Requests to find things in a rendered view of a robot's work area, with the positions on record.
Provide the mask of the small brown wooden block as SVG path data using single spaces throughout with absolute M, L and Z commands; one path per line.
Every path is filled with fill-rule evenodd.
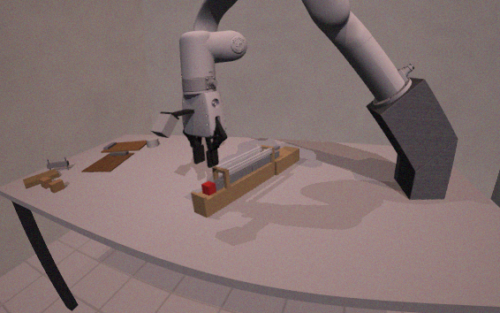
M 64 189 L 64 182 L 61 179 L 57 179 L 51 183 L 49 183 L 49 188 L 52 193 L 56 193 L 62 189 Z
M 49 183 L 52 182 L 51 178 L 49 177 L 44 177 L 42 179 L 39 179 L 40 183 L 41 183 L 41 186 L 44 187 L 44 188 L 49 188 Z

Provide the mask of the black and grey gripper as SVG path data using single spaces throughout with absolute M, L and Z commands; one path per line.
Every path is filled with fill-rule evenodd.
M 217 149 L 227 139 L 223 103 L 219 91 L 216 91 L 215 88 L 183 92 L 183 109 L 194 110 L 193 113 L 182 115 L 183 134 L 190 141 L 190 146 L 193 148 L 194 163 L 198 164 L 205 161 L 204 146 L 201 145 L 201 137 L 205 137 L 208 148 L 206 151 L 208 168 L 218 165 Z M 211 139 L 213 139 L 212 143 Z

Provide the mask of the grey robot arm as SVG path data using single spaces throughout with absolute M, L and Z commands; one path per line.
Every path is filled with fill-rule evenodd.
M 235 61 L 245 55 L 247 42 L 242 34 L 236 31 L 217 32 L 222 16 L 237 1 L 204 0 L 193 31 L 180 36 L 183 92 L 215 89 L 215 64 Z M 333 42 L 371 91 L 376 108 L 393 103 L 411 87 L 412 81 L 407 76 L 415 65 L 411 63 L 397 69 L 375 38 L 351 12 L 349 0 L 301 1 L 313 22 Z M 161 112 L 151 132 L 170 138 L 178 117 L 193 112 L 187 109 Z

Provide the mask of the short grey cylinder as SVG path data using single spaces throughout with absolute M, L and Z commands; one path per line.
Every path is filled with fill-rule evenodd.
M 148 138 L 148 139 L 146 139 L 146 142 L 147 142 L 148 148 L 153 148 L 153 147 L 159 146 L 159 141 L 158 141 L 157 137 Z

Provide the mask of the red cube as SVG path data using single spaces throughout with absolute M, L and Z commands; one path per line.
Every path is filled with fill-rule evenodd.
M 216 183 L 207 181 L 201 184 L 201 187 L 202 187 L 202 193 L 205 195 L 212 195 L 213 193 L 216 192 Z

